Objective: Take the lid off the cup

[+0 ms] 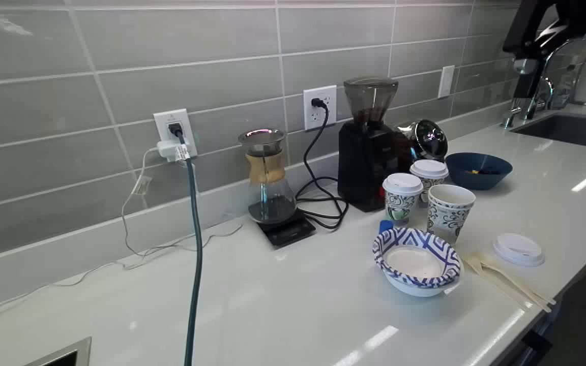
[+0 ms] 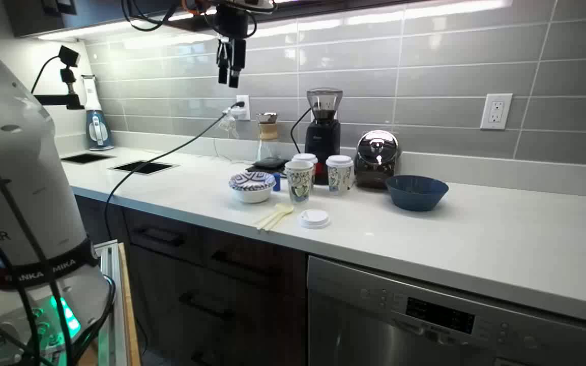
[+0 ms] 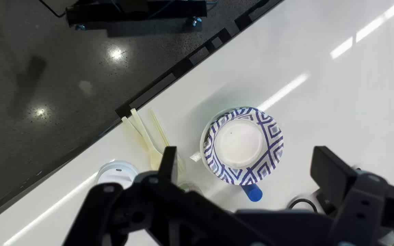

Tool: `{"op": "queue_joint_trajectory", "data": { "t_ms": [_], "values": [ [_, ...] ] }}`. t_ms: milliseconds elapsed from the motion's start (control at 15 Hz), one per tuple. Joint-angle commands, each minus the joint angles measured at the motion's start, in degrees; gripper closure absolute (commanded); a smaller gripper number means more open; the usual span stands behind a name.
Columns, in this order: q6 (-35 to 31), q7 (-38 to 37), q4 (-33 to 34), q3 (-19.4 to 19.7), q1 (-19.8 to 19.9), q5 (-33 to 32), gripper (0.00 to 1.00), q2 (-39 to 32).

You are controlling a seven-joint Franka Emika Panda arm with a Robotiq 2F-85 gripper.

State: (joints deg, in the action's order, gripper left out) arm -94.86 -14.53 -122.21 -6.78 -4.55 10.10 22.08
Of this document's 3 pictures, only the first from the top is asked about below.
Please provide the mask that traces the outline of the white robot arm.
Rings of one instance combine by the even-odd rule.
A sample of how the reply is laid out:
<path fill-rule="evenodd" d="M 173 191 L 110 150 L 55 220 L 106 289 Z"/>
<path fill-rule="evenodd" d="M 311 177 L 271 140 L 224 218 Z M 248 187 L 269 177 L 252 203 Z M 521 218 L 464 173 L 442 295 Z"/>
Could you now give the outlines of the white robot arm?
<path fill-rule="evenodd" d="M 586 35 L 586 0 L 521 0 L 503 51 L 537 59 Z"/>

